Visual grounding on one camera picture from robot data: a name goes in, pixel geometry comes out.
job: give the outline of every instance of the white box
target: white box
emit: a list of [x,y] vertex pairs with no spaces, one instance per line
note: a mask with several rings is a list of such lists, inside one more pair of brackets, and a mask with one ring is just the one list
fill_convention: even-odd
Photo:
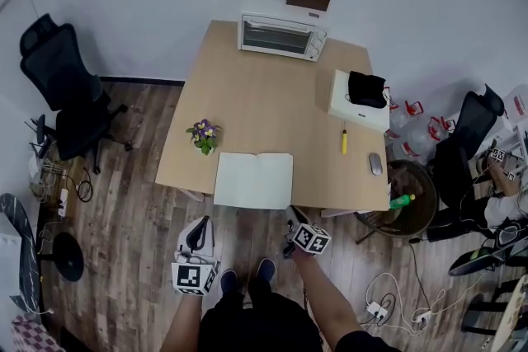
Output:
[[295,245],[310,254],[323,254],[331,240],[324,229],[306,223],[301,223],[294,235]]
[[[332,81],[332,91],[330,94],[330,104],[328,113],[344,120],[368,126],[384,133],[389,129],[389,105],[383,109],[375,107],[360,106],[350,103],[348,97],[348,77],[346,73],[336,69]],[[384,94],[389,98],[389,89],[385,88]]]
[[184,295],[206,295],[209,293],[219,261],[212,264],[172,263],[172,286]]

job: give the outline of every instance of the pink checkered cloth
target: pink checkered cloth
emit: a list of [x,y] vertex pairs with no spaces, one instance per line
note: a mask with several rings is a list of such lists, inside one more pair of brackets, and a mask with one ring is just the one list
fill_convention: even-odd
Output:
[[64,352],[36,321],[18,316],[11,323],[11,332],[16,352]]

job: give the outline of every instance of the open notebook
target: open notebook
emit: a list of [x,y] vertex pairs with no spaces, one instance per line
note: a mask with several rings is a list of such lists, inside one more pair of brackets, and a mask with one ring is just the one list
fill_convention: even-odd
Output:
[[285,209],[291,204],[294,158],[286,153],[221,153],[214,203],[245,209]]

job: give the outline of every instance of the computer mouse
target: computer mouse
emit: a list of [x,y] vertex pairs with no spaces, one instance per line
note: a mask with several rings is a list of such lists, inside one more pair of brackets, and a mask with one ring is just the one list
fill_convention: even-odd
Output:
[[378,153],[369,154],[370,171],[374,175],[381,175],[383,173],[383,166],[381,166],[381,158]]

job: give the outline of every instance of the black shoe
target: black shoe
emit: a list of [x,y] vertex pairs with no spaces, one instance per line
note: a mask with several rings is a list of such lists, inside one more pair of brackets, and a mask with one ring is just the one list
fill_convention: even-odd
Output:
[[269,258],[262,258],[261,264],[258,265],[257,275],[255,277],[269,283],[274,275],[275,263]]
[[220,288],[222,288],[224,295],[238,291],[238,276],[235,270],[229,269],[222,273],[222,277],[220,277]]

